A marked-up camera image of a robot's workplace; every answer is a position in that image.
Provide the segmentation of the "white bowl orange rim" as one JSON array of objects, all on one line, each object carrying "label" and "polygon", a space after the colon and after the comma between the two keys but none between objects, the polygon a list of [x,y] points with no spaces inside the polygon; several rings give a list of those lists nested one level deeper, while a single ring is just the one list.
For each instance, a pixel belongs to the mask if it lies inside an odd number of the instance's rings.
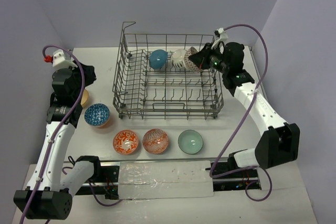
[{"label": "white bowl orange rim", "polygon": [[172,66],[176,69],[185,68],[184,56],[186,54],[185,49],[178,49],[171,55]]}]

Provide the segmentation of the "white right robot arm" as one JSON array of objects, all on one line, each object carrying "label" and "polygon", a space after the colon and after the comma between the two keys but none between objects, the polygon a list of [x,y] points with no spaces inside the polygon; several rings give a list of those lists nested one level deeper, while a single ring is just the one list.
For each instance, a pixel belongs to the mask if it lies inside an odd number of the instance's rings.
[{"label": "white right robot arm", "polygon": [[264,169],[295,161],[298,157],[300,129],[289,124],[258,91],[257,83],[244,69],[244,46],[229,42],[224,49],[207,43],[204,48],[188,56],[198,70],[214,69],[222,74],[225,88],[249,113],[261,135],[256,147],[229,156],[229,174],[240,177],[246,167]]}]

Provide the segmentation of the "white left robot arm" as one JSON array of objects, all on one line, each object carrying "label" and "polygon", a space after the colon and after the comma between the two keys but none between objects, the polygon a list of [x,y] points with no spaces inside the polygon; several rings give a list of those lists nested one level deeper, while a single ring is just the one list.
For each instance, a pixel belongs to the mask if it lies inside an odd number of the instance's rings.
[{"label": "white left robot arm", "polygon": [[77,128],[85,87],[96,81],[93,66],[81,65],[52,74],[53,93],[47,110],[46,133],[38,163],[25,189],[17,190],[14,203],[25,219],[65,220],[72,199],[84,182],[97,181],[102,167],[97,156],[80,156],[74,168],[61,178],[69,142]]}]

